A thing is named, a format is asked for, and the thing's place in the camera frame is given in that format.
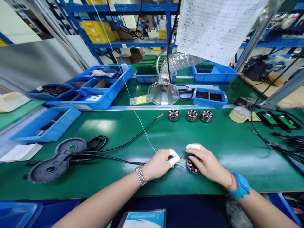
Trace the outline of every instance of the clear plastic funnel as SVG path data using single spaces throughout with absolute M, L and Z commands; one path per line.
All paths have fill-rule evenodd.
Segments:
M 168 82 L 156 82 L 148 88 L 148 96 L 156 105 L 172 105 L 179 95 L 178 89 Z

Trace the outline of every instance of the silver watch band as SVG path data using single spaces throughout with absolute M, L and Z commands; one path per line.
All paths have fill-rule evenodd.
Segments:
M 138 177 L 139 177 L 140 184 L 142 186 L 145 185 L 147 182 L 145 180 L 145 177 L 143 176 L 143 165 L 137 166 L 136 171 L 137 171 L 137 174 L 138 174 Z

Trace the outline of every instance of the floor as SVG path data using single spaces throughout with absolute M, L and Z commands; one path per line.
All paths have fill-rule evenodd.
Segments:
M 120 50 L 121 50 L 122 53 L 130 53 L 130 48 L 121 48 Z M 252 51 L 252 53 L 250 54 L 250 56 L 255 56 L 255 55 L 259 55 L 259 54 L 268 54 L 268 53 L 270 53 L 271 50 L 272 50 L 272 48 L 263 48 L 263 47 L 255 48 Z M 289 51 L 289 48 L 286 48 L 286 49 L 283 49 L 281 51 L 276 52 L 275 54 L 276 55 L 286 54 L 288 51 Z M 145 48 L 145 52 L 146 52 L 146 54 L 159 55 L 161 51 L 153 51 L 153 50 L 149 50 L 148 48 Z M 237 57 L 238 58 L 241 56 L 242 52 L 243 52 L 243 48 L 240 48 L 237 51 Z M 113 54 L 114 54 L 115 57 L 119 57 L 119 54 L 116 51 L 114 51 Z M 101 61 L 103 62 L 104 65 L 108 65 L 108 64 L 113 63 L 113 61 L 106 56 L 101 56 L 100 59 L 101 59 Z M 235 63 L 235 57 L 234 56 L 232 57 L 231 62 Z

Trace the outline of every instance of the blue anti-static wrist strap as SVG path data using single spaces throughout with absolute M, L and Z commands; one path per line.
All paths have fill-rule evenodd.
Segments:
M 227 189 L 231 197 L 239 200 L 245 197 L 245 195 L 250 195 L 250 186 L 248 184 L 248 181 L 240 174 L 231 172 L 237 181 L 237 190 L 236 191 L 230 191 Z

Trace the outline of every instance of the flexible aluminum duct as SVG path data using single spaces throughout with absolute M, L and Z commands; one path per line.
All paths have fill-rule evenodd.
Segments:
M 167 59 L 164 61 L 164 63 L 161 66 L 161 72 L 159 72 L 158 69 L 158 64 L 159 64 L 159 59 L 161 55 L 167 50 L 167 47 L 165 47 L 161 53 L 159 54 L 156 62 L 156 70 L 158 74 L 158 80 L 163 81 L 163 82 L 169 82 L 169 72 L 168 72 L 168 64 L 167 64 Z M 189 55 L 181 52 L 174 52 L 171 55 L 169 55 L 169 66 L 170 66 L 170 75 L 174 71 L 184 69 L 190 66 L 195 66 L 197 64 L 200 64 L 202 62 L 206 62 L 207 60 L 194 56 L 194 55 Z

